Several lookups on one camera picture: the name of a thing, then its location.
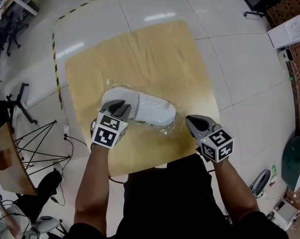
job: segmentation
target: forearm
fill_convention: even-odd
[[[0,208],[0,213],[1,213],[1,216],[3,217],[3,219],[5,220],[7,228],[9,229],[11,234],[15,238],[17,238],[17,236],[20,234],[20,227],[13,217],[14,214],[11,215],[3,205]]]
[[[259,211],[254,195],[228,160],[214,163],[214,169],[223,203],[234,223],[249,212]]]
[[[77,193],[74,219],[74,223],[85,222],[104,234],[109,197],[108,152],[109,149],[99,145],[92,148]]]

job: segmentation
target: person's left arm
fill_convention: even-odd
[[[11,232],[12,236],[16,239],[21,238],[22,234],[20,231],[20,227],[14,219],[13,214],[10,214],[2,204],[0,205],[0,213],[3,219],[5,220],[7,228]]]

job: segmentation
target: yellow and black tape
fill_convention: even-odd
[[[61,19],[63,19],[64,17],[66,17],[67,15],[70,15],[71,13],[73,13],[74,11],[77,11],[78,9],[84,7],[85,5],[93,2],[95,0],[89,0],[81,5],[78,6],[78,8],[76,9],[72,9],[71,11],[67,12],[65,15],[62,15],[61,17],[59,17],[58,19],[55,20],[55,23]],[[60,107],[62,109],[62,98],[61,98],[61,94],[60,94],[60,85],[59,85],[59,79],[58,79],[58,74],[57,74],[57,61],[56,61],[56,51],[55,51],[55,35],[54,32],[52,33],[52,51],[53,51],[53,57],[54,57],[54,65],[55,65],[55,75],[56,75],[56,83],[57,83],[57,92],[58,92],[58,97],[59,97],[59,102],[60,102]]]
[[[62,98],[61,98],[61,94],[60,94],[60,84],[59,84],[59,79],[58,79],[58,74],[57,74],[57,61],[56,61],[56,49],[55,49],[55,35],[54,35],[54,33],[52,34],[52,53],[53,53],[53,58],[54,58],[57,92],[58,92],[58,97],[59,97],[59,102],[60,102],[60,108],[62,109]]]
[[[68,16],[69,14],[73,13],[74,11],[77,11],[78,9],[84,7],[85,5],[87,5],[87,4],[89,4],[89,3],[93,2],[93,1],[95,1],[95,0],[89,0],[87,2],[84,2],[83,4],[79,5],[76,9],[72,9],[69,12],[67,12],[65,15],[62,15],[61,17],[59,17],[58,19],[56,19],[55,22],[63,19],[64,17]]]

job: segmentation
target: green container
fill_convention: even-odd
[[[282,178],[294,191],[300,187],[300,136],[290,140],[282,156]]]

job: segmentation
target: white slipper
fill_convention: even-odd
[[[169,125],[175,118],[175,108],[168,101],[141,92],[115,87],[106,91],[102,104],[112,100],[125,100],[132,110],[129,118],[153,125]]]

